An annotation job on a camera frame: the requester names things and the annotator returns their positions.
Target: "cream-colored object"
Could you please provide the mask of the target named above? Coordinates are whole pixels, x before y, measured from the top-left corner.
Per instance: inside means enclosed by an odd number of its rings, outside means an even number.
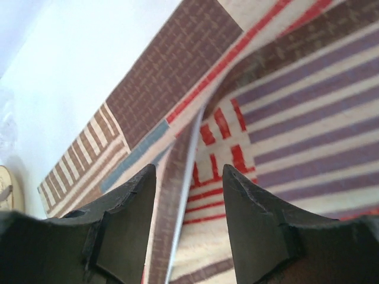
[[[0,166],[0,211],[25,211],[24,195],[14,175]]]

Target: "transparent plastic object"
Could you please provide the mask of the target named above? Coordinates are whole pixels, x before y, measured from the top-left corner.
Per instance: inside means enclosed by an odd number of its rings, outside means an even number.
[[[0,89],[0,160],[5,161],[13,152],[17,141],[14,119],[14,95]]]

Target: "folded fabric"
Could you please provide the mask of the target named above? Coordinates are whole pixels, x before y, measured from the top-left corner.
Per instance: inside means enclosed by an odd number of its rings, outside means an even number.
[[[332,218],[379,208],[379,1],[184,0],[38,187],[61,217],[147,163],[145,283],[236,283],[221,174]]]

